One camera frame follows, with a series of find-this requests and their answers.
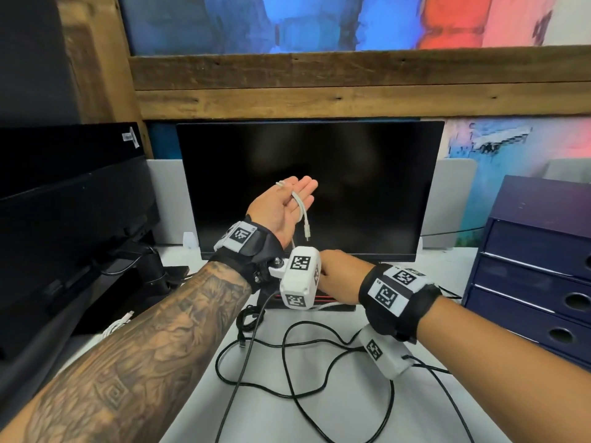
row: drawer finger hole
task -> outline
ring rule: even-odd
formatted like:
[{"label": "drawer finger hole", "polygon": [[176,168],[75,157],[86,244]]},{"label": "drawer finger hole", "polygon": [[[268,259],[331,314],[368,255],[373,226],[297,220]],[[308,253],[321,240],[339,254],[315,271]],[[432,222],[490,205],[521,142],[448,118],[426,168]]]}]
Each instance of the drawer finger hole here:
[{"label": "drawer finger hole", "polygon": [[552,340],[562,344],[571,344],[574,342],[574,335],[564,328],[553,328],[548,331],[548,335],[550,335]]},{"label": "drawer finger hole", "polygon": [[577,311],[589,311],[591,309],[591,298],[580,292],[571,292],[565,297],[565,304]]}]

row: wristband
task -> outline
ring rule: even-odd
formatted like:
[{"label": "wristband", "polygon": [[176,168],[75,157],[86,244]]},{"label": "wristband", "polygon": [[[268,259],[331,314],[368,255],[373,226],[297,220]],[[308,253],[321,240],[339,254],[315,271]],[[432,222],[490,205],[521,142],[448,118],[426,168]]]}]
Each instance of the wristband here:
[{"label": "wristband", "polygon": [[251,222],[249,215],[225,232],[213,249],[210,261],[225,264],[238,272],[255,293],[271,280],[268,264],[285,255],[275,234],[261,224]]},{"label": "wristband", "polygon": [[419,321],[440,295],[441,290],[421,272],[379,264],[361,283],[359,303],[377,333],[415,343]]}]

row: white tracking device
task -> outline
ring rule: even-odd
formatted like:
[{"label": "white tracking device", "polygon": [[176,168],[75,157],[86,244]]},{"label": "white tracking device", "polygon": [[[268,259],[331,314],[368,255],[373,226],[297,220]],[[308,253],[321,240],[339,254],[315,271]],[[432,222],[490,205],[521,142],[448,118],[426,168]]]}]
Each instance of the white tracking device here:
[{"label": "white tracking device", "polygon": [[279,291],[283,303],[290,309],[310,309],[314,306],[320,279],[320,252],[314,247],[300,245],[282,263],[280,268],[269,267],[269,272],[281,278]]},{"label": "white tracking device", "polygon": [[359,341],[387,379],[394,380],[414,364],[410,358],[403,359],[403,356],[412,356],[405,344],[391,335],[378,334],[369,324],[359,332]]}]

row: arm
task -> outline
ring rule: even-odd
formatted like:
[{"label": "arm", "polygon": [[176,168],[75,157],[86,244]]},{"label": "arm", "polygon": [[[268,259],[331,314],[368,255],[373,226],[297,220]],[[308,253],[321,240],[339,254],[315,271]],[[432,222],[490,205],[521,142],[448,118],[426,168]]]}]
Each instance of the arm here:
[{"label": "arm", "polygon": [[[321,253],[319,288],[359,302],[373,265]],[[583,443],[591,432],[591,373],[444,297],[420,320],[418,340],[515,443]]]},{"label": "arm", "polygon": [[[290,177],[250,204],[252,221],[284,248],[299,194],[306,209],[318,182]],[[248,296],[230,267],[209,262],[176,292],[80,357],[0,432],[0,443],[156,443],[203,376]]]}]

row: hand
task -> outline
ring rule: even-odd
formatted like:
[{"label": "hand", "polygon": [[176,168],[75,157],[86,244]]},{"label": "hand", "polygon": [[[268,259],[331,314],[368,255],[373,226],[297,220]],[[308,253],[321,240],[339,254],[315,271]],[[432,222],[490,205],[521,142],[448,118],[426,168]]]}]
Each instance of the hand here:
[{"label": "hand", "polygon": [[341,303],[357,305],[359,288],[373,264],[360,260],[341,250],[320,253],[322,272],[318,289]]},{"label": "hand", "polygon": [[307,211],[314,202],[312,193],[318,188],[318,182],[309,176],[301,180],[290,177],[283,182],[284,186],[273,185],[253,200],[247,214],[253,222],[272,231],[283,248],[286,248],[293,238],[296,223],[300,218],[300,208],[291,193],[295,192],[300,196]]}]

